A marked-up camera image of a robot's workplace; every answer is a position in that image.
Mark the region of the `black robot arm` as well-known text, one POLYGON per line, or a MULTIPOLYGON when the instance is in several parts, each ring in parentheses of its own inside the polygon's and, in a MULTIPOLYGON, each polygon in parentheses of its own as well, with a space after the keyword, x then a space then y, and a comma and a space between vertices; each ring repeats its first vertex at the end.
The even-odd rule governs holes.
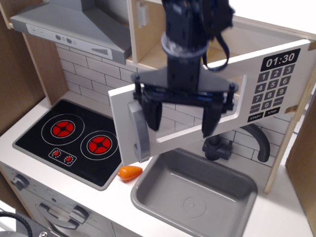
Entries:
POLYGON ((232 25, 234 10, 226 0, 165 0, 165 32, 161 39, 166 67, 133 76, 133 97, 150 129, 157 131, 162 104, 203 108, 201 130, 212 135, 221 115, 233 109, 238 85, 217 76, 225 68, 207 65, 210 42, 217 40, 226 56, 230 51, 222 31, 232 25))

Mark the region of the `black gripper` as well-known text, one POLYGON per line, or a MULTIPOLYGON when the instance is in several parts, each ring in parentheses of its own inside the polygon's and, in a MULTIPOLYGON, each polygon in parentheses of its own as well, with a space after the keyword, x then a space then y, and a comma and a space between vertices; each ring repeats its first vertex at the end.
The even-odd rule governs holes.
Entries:
POLYGON ((232 26, 234 10, 227 0, 164 0, 165 32, 161 44, 167 55, 163 69, 133 76, 134 99, 142 107, 149 128, 158 131, 162 103, 203 108, 202 134, 213 134, 221 113, 232 110, 237 87, 214 76, 227 62, 202 75, 210 42, 216 39, 226 58, 230 51, 221 32, 232 26))

